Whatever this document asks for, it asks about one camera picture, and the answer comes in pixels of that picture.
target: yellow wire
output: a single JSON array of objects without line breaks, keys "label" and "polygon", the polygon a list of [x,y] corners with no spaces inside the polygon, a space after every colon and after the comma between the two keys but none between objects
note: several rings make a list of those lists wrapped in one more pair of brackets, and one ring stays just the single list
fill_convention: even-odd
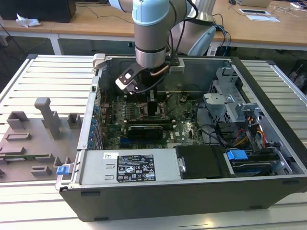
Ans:
[{"label": "yellow wire", "polygon": [[257,131],[257,133],[259,133],[261,135],[261,145],[263,145],[263,134],[260,131]]},{"label": "yellow wire", "polygon": [[247,140],[247,137],[244,137],[242,140],[240,140],[238,143],[236,143],[234,146],[238,146],[240,144],[242,144],[244,141]]}]

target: light blue robot joint cap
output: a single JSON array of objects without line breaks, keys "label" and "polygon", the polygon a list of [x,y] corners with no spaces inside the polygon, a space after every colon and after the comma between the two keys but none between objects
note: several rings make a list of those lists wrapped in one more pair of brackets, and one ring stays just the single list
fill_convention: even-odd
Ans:
[{"label": "light blue robot joint cap", "polygon": [[133,0],[132,18],[138,25],[157,24],[167,16],[168,12],[168,0]]},{"label": "light blue robot joint cap", "polygon": [[123,11],[123,9],[120,6],[119,0],[109,0],[111,6],[115,7],[116,9]]}]

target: blue latch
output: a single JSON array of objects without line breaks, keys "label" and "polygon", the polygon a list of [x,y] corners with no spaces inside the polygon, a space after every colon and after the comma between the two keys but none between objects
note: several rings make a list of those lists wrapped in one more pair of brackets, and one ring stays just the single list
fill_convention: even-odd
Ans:
[{"label": "blue latch", "polygon": [[59,166],[57,175],[69,175],[69,166]]},{"label": "blue latch", "polygon": [[247,160],[248,156],[244,150],[231,149],[227,152],[227,157],[229,160]]}]

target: wooden desk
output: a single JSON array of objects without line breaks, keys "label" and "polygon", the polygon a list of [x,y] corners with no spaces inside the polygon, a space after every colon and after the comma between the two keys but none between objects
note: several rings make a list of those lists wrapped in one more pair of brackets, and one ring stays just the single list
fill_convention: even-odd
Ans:
[{"label": "wooden desk", "polygon": [[[224,18],[225,29],[231,34],[230,46],[307,50],[307,12],[292,10],[290,14],[275,12],[272,17],[279,17],[277,22],[252,21],[239,11],[242,9],[259,9],[272,12],[274,6],[290,6],[289,2],[272,1],[268,8],[231,5],[227,0],[216,0],[213,14],[220,13]],[[221,24],[218,15],[217,23]],[[51,40],[56,55],[61,55],[61,47],[58,39],[86,39],[86,40],[115,40],[134,41],[134,29],[131,14],[123,13],[110,6],[86,7],[77,3],[77,11],[70,23],[41,22],[41,26],[21,27],[15,21],[4,21],[4,26],[13,36],[47,37]],[[0,29],[0,35],[6,35]],[[217,32],[210,46],[209,54],[215,54],[215,50],[221,44],[223,34]]]},{"label": "wooden desk", "polygon": [[[272,1],[268,8],[225,4],[225,0],[216,0],[213,14],[220,13],[224,18],[226,31],[231,34],[231,46],[307,50],[307,12],[291,10],[284,14],[274,11],[268,17],[276,17],[278,22],[252,21],[239,9],[265,10],[271,13],[275,6],[289,7],[289,2]],[[215,16],[216,22],[222,24],[221,17]],[[217,47],[223,40],[222,32],[217,32],[211,47]]]},{"label": "wooden desk", "polygon": [[134,37],[131,14],[104,5],[84,7],[77,4],[77,11],[71,22],[55,23],[51,31],[58,34]]}]

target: power supply label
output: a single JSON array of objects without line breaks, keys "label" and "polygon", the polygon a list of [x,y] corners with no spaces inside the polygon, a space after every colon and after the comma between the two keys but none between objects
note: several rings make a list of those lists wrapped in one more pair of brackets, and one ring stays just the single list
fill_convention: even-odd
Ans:
[{"label": "power supply label", "polygon": [[154,156],[118,156],[118,182],[155,181]]}]

